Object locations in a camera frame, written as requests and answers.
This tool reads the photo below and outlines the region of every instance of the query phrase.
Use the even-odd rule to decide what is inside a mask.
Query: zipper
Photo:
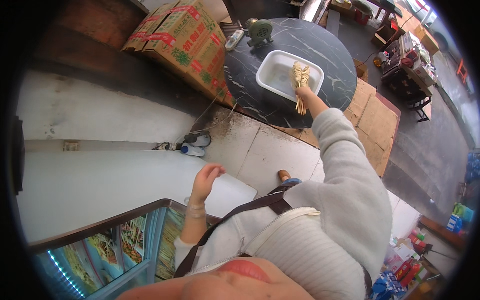
[[[310,209],[310,211],[309,211],[309,212],[302,213],[301,215],[298,215],[298,216],[297,216],[296,214],[294,214],[294,212],[297,212],[297,211],[299,211],[299,210],[305,210],[305,209]],[[243,238],[241,239],[240,249],[239,249],[239,251],[237,252],[236,255],[231,256],[231,257],[229,257],[229,258],[224,258],[224,259],[222,259],[222,260],[220,260],[220,261],[218,261],[218,262],[215,262],[215,263],[213,263],[213,264],[208,264],[208,265],[203,266],[203,267],[201,267],[201,268],[198,268],[198,269],[195,269],[195,270],[193,270],[193,271],[190,271],[190,272],[188,272],[187,274],[185,274],[185,276],[190,276],[190,275],[193,275],[193,274],[197,274],[197,273],[199,273],[199,272],[201,272],[201,271],[206,271],[206,270],[208,270],[208,269],[214,269],[214,268],[216,268],[219,264],[220,264],[220,265],[221,265],[221,264],[224,264],[224,263],[228,262],[229,260],[232,260],[232,259],[234,259],[234,258],[239,257],[240,255],[244,254],[244,253],[248,250],[248,248],[249,248],[250,245],[253,243],[253,241],[255,241],[257,238],[259,238],[263,233],[265,233],[265,231],[267,231],[276,221],[278,221],[281,217],[283,217],[283,216],[285,216],[285,215],[289,215],[289,214],[293,214],[294,216],[293,216],[291,219],[285,220],[285,222],[283,222],[282,224],[280,224],[280,226],[283,225],[284,223],[286,223],[286,222],[288,222],[288,221],[296,218],[296,217],[299,217],[299,216],[302,216],[302,215],[317,216],[317,215],[320,214],[320,212],[317,211],[316,209],[314,209],[313,207],[309,207],[309,206],[303,206],[303,207],[297,207],[297,208],[290,209],[290,210],[282,213],[281,215],[277,216],[277,217],[276,217],[272,222],[270,222],[265,228],[263,228],[259,233],[257,233],[257,234],[255,235],[255,237],[247,244],[247,246],[245,247],[245,250],[244,250],[244,251],[242,251],[242,247],[243,247],[243,241],[244,241],[245,237],[243,237]]]
[[[295,212],[297,211],[300,211],[300,210],[306,210],[306,209],[310,209],[309,212],[304,212],[304,213],[301,213],[300,215],[297,215],[297,214],[294,214]],[[313,207],[310,207],[310,206],[302,206],[302,207],[297,207],[297,208],[293,208],[293,209],[290,209],[289,211],[286,211],[284,213],[282,213],[281,215],[279,215],[278,217],[276,217],[272,222],[270,222],[270,224],[268,224],[264,229],[262,229],[262,231],[260,231],[259,233],[257,233],[257,235],[247,244],[247,247],[245,247],[245,250],[242,251],[241,253],[246,253],[246,251],[249,249],[249,247],[251,246],[251,244],[253,242],[255,242],[262,234],[265,233],[265,231],[269,230],[269,228],[274,224],[276,223],[276,221],[278,221],[281,217],[285,216],[285,215],[290,215],[292,214],[292,218],[289,218],[289,219],[286,219],[284,222],[282,222],[278,227],[282,226],[283,224],[287,223],[288,221],[290,220],[293,220],[299,216],[303,216],[303,215],[311,215],[311,216],[317,216],[320,214],[320,212],[318,210],[316,210],[315,208]]]

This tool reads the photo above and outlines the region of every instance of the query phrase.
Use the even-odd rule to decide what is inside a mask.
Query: lips
[[[233,261],[229,261],[228,263],[218,268],[217,271],[233,272],[233,273],[237,273],[242,276],[257,279],[266,283],[272,283],[272,280],[270,280],[270,277],[268,277],[268,275],[265,273],[264,270],[262,270],[261,267],[246,260],[236,259]]]

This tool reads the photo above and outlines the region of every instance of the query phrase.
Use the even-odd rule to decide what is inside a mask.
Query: red stool
[[[463,65],[463,59],[460,60],[460,65],[458,66],[458,70],[456,71],[456,74],[460,74],[460,78],[462,78],[463,84],[465,84],[465,78],[468,75],[467,69]]]
[[[358,9],[355,9],[355,21],[357,21],[358,24],[365,26],[369,19],[369,15],[363,14]]]

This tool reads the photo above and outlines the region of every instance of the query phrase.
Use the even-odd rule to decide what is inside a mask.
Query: blue led light
[[[52,253],[50,253],[50,250],[47,250],[47,252],[50,254],[50,258],[52,259],[52,261],[55,263],[55,265],[57,266],[57,268],[59,269],[59,271],[63,274],[63,276],[67,279],[67,281],[70,283],[70,285],[77,291],[77,293],[84,297],[85,298],[85,295],[73,284],[72,281],[70,281],[70,278],[67,277],[67,275],[64,273],[64,271],[59,267],[59,264],[57,263],[57,261],[55,260],[55,258],[53,257]]]

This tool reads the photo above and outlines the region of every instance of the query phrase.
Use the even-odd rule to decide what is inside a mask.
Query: white plastic bottle
[[[196,147],[190,143],[183,143],[180,151],[182,153],[188,154],[188,155],[193,155],[193,156],[204,156],[205,155],[205,150],[201,147]]]
[[[197,136],[197,140],[191,143],[193,146],[205,147],[210,144],[210,136],[208,134]]]

